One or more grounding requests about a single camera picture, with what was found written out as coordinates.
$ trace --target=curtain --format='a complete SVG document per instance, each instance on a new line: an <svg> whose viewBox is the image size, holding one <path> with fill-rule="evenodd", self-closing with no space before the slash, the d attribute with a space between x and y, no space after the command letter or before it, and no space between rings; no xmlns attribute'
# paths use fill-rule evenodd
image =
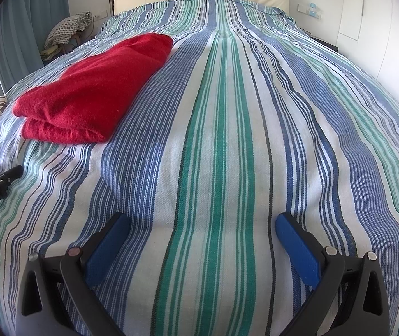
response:
<svg viewBox="0 0 399 336"><path fill-rule="evenodd" d="M40 51L52 28L69 16L67 0L4 0L0 5L0 95L43 67Z"/></svg>

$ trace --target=folded red blanket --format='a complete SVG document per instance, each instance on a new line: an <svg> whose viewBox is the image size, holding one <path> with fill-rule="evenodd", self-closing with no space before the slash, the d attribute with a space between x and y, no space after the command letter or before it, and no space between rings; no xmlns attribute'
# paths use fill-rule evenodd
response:
<svg viewBox="0 0 399 336"><path fill-rule="evenodd" d="M14 115L27 118L23 137L61 144L107 141L172 45L167 35L138 35L27 91L13 107Z"/></svg>

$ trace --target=blue and green striped blanket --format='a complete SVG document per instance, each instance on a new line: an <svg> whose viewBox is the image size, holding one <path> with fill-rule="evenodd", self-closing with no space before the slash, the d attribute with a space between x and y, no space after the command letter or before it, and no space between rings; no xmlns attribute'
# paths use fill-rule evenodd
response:
<svg viewBox="0 0 399 336"><path fill-rule="evenodd" d="M144 32L170 35L173 51L108 143L21 139L18 96ZM310 293L270 226L288 211L323 245L378 255L399 333L399 105L279 9L243 0L137 7L24 78L8 101L0 166L25 173L0 202L6 332L28 254L61 255L122 211L131 233L95 292L127 335L278 335Z"/></svg>

